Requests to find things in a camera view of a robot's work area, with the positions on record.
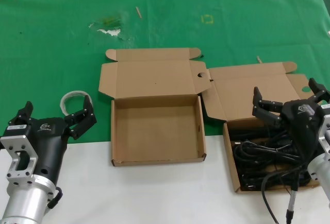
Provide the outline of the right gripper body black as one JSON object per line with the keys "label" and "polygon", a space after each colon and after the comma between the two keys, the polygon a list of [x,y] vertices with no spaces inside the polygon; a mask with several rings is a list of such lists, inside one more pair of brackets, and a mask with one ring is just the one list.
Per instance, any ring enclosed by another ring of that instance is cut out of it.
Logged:
{"label": "right gripper body black", "polygon": [[321,154],[319,129],[323,118],[321,106],[308,99],[288,101],[280,112],[282,126],[287,130],[305,163]]}

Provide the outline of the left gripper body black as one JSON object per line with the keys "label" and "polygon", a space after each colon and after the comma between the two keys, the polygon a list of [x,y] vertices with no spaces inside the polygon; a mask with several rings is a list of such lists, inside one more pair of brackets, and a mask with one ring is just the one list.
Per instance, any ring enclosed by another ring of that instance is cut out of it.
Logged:
{"label": "left gripper body black", "polygon": [[70,131],[61,117],[29,118],[25,128],[6,128],[6,136],[25,135],[38,159],[33,174],[58,182]]}

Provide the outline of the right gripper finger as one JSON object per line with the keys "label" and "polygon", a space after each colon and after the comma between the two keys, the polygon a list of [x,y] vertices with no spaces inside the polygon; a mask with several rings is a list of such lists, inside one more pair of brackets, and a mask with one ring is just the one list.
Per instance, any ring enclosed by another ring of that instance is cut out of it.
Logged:
{"label": "right gripper finger", "polygon": [[262,120],[267,125],[279,127],[281,125],[280,114],[283,108],[283,103],[276,101],[264,100],[258,89],[254,87],[253,95],[253,111],[252,115]]}
{"label": "right gripper finger", "polygon": [[315,103],[319,103],[321,101],[326,101],[327,103],[329,103],[330,92],[324,85],[317,83],[314,78],[310,78],[308,86],[313,92],[313,96],[309,97],[308,100],[311,100]]}

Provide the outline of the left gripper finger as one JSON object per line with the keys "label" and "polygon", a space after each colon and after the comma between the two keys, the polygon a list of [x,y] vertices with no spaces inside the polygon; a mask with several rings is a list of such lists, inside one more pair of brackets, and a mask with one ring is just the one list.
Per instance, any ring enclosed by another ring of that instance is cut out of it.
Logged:
{"label": "left gripper finger", "polygon": [[27,101],[26,105],[19,109],[16,116],[9,121],[9,125],[26,125],[31,117],[33,111],[33,105],[31,101]]}
{"label": "left gripper finger", "polygon": [[97,123],[92,103],[87,95],[84,97],[83,108],[80,111],[67,115],[64,118],[64,122],[67,126],[63,135],[72,137],[74,140],[80,138]]}

